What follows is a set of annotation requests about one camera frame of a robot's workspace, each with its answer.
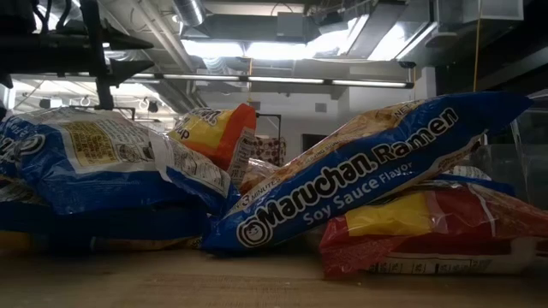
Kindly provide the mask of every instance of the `maruchan logo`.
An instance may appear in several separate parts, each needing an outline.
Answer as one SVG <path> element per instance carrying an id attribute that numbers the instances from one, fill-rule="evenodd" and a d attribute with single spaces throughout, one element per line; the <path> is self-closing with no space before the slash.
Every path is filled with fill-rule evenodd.
<path id="1" fill-rule="evenodd" d="M 9 137 L 0 140 L 0 161 L 16 162 L 23 155 L 31 155 L 42 149 L 45 143 L 43 134 L 35 134 L 22 141 L 15 141 Z"/>
<path id="2" fill-rule="evenodd" d="M 295 218 L 321 198 L 332 197 L 339 188 L 356 182 L 378 168 L 378 164 L 360 153 L 335 168 L 323 167 L 313 181 L 294 189 L 289 195 L 260 206 L 255 214 L 238 225 L 237 237 L 246 247 L 261 246 L 272 238 L 272 229 Z"/>

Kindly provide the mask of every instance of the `shelf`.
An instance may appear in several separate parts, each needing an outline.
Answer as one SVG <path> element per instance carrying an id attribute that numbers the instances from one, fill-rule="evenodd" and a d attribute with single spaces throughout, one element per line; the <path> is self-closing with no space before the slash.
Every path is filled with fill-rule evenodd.
<path id="1" fill-rule="evenodd" d="M 325 281 L 313 254 L 213 258 L 167 251 L 0 257 L 2 307 L 546 307 L 525 277 L 361 275 Z"/>

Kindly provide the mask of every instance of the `plastic wrapper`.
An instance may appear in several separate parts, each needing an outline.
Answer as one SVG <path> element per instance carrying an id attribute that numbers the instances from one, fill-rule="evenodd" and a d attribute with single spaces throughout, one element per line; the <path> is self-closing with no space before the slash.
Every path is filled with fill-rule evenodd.
<path id="1" fill-rule="evenodd" d="M 240 193 L 245 194 L 253 187 L 256 187 L 261 181 L 271 176 L 279 167 L 264 162 L 259 159 L 249 158 L 246 175 L 243 177 L 243 182 L 240 186 Z"/>
<path id="2" fill-rule="evenodd" d="M 479 184 L 440 183 L 331 219 L 326 276 L 517 274 L 535 260 L 548 213 Z"/>
<path id="3" fill-rule="evenodd" d="M 197 108 L 188 112 L 168 135 L 210 158 L 239 187 L 251 156 L 257 118 L 255 109 Z"/>
<path id="4" fill-rule="evenodd" d="M 450 169 L 531 100 L 482 92 L 356 116 L 245 194 L 205 238 L 211 252 L 272 246 Z"/>
<path id="5" fill-rule="evenodd" d="M 211 161 L 184 145 L 177 157 L 153 149 L 156 133 L 115 112 L 41 110 L 10 117 L 0 132 L 0 175 L 23 179 L 56 214 L 184 204 L 190 196 L 219 214 L 229 198 L 229 176 Z M 156 151 L 182 166 L 176 184 L 183 189 L 162 179 Z"/>
<path id="6" fill-rule="evenodd" d="M 0 250 L 142 251 L 191 246 L 209 232 L 200 204 L 59 216 L 32 189 L 0 179 Z"/>

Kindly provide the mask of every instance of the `fluorescent light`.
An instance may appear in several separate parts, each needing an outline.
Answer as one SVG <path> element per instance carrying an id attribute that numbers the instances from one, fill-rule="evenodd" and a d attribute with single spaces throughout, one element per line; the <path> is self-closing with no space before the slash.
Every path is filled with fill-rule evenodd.
<path id="1" fill-rule="evenodd" d="M 314 78 L 284 78 L 284 77 L 259 77 L 249 76 L 249 81 L 260 82 L 285 82 L 285 83 L 302 83 L 302 84 L 318 84 L 324 83 L 324 80 Z"/>
<path id="2" fill-rule="evenodd" d="M 224 75 L 191 75 L 191 74 L 165 74 L 165 79 L 181 79 L 181 80 L 209 80 L 209 81 L 239 81 L 238 76 Z"/>
<path id="3" fill-rule="evenodd" d="M 128 79 L 124 83 L 139 83 L 139 84 L 159 84 L 160 80 L 139 80 L 139 79 Z"/>
<path id="4" fill-rule="evenodd" d="M 372 61 L 389 61 L 394 59 L 405 47 L 405 31 L 397 23 L 384 35 L 375 50 L 367 58 Z"/>
<path id="5" fill-rule="evenodd" d="M 135 119 L 136 122 L 140 123 L 160 123 L 159 119 Z"/>
<path id="6" fill-rule="evenodd" d="M 352 48 L 352 45 L 354 44 L 355 40 L 358 38 L 358 35 L 360 35 L 361 30 L 363 30 L 363 27 L 366 25 L 367 19 L 369 18 L 369 15 L 362 15 L 358 17 L 356 20 L 355 18 L 348 22 L 348 29 L 352 29 L 350 31 L 350 34 L 348 35 L 348 38 L 346 41 L 339 46 L 338 55 L 347 54 L 350 48 Z"/>
<path id="7" fill-rule="evenodd" d="M 395 87 L 405 88 L 405 82 L 390 82 L 390 81 L 367 81 L 367 80 L 333 80 L 334 86 L 377 86 L 377 87 Z"/>
<path id="8" fill-rule="evenodd" d="M 416 39 L 414 39 L 411 44 L 409 44 L 402 52 L 396 56 L 396 60 L 400 60 L 405 57 L 411 50 L 413 50 L 423 39 L 425 39 L 428 34 L 430 34 L 436 27 L 438 23 L 434 21 L 423 33 L 421 33 Z"/>
<path id="9" fill-rule="evenodd" d="M 154 74 L 138 73 L 134 75 L 134 78 L 154 78 Z"/>
<path id="10" fill-rule="evenodd" d="M 252 43 L 246 56 L 259 60 L 300 60 L 307 57 L 305 44 Z"/>
<path id="11" fill-rule="evenodd" d="M 187 53 L 199 57 L 243 56 L 243 49 L 235 42 L 197 42 L 181 40 Z"/>

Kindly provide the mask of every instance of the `white wall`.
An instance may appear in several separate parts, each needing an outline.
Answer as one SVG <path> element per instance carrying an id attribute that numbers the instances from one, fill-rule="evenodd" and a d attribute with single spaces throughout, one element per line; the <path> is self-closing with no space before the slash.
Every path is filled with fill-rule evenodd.
<path id="1" fill-rule="evenodd" d="M 350 111 L 359 114 L 413 99 L 413 90 L 384 88 L 350 88 Z"/>
<path id="2" fill-rule="evenodd" d="M 327 94 L 291 94 L 287 97 L 277 93 L 252 93 L 253 101 L 260 101 L 260 113 L 282 115 L 282 137 L 287 142 L 285 161 L 299 156 L 302 151 L 302 134 L 329 135 L 352 117 L 368 110 L 399 104 L 416 97 L 435 96 L 435 74 L 433 68 L 424 68 L 415 89 L 388 89 L 350 87 L 339 98 L 332 100 Z M 246 93 L 202 92 L 201 97 L 212 108 L 233 109 L 247 101 Z M 326 103 L 327 112 L 315 112 L 316 103 Z M 258 135 L 277 137 L 277 119 L 270 122 L 264 117 L 257 120 Z"/>
<path id="3" fill-rule="evenodd" d="M 339 99 L 339 120 L 349 120 L 360 113 L 381 109 L 413 99 L 436 96 L 435 68 L 425 67 L 414 89 L 350 87 Z"/>
<path id="4" fill-rule="evenodd" d="M 201 97 L 215 109 L 233 109 L 247 101 L 246 93 L 225 96 L 216 92 L 203 92 Z M 337 101 L 328 94 L 252 93 L 253 101 L 260 101 L 262 114 L 282 115 L 282 137 L 287 143 L 285 162 L 299 156 L 302 151 L 302 134 L 329 135 L 339 128 Z M 327 104 L 326 113 L 315 112 L 316 103 Z M 277 118 L 260 117 L 257 120 L 257 135 L 277 138 Z"/>

